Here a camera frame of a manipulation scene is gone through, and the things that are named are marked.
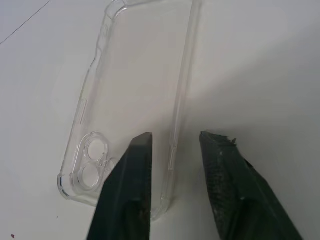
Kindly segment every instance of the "clear phone case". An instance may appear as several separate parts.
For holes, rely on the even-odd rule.
[[[152,218],[168,209],[200,5],[115,0],[106,8],[57,179],[65,198],[95,206],[130,141],[152,132]]]

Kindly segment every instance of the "white table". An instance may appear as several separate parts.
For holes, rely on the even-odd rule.
[[[0,45],[1,239],[86,237],[94,208],[62,198],[56,181],[106,5],[52,0]],[[237,137],[301,235],[319,239],[319,11],[312,0],[204,3],[177,198],[152,240],[218,239],[198,142],[205,129]]]

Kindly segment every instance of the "transparent silicone case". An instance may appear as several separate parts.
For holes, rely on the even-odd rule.
[[[131,139],[152,132],[151,215],[166,212],[200,6],[115,0],[106,8],[57,179],[65,198],[95,206]]]

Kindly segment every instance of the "white surface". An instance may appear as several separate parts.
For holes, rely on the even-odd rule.
[[[84,239],[92,207],[57,188],[104,0],[53,0],[0,45],[0,239]]]
[[[106,3],[51,3],[0,46],[1,239],[84,239],[94,212],[63,199],[56,179]],[[301,235],[320,238],[319,11],[312,0],[204,4],[177,198],[151,240],[218,239],[200,158],[204,129],[237,137]]]
[[[0,43],[19,28],[49,0],[1,0]]]

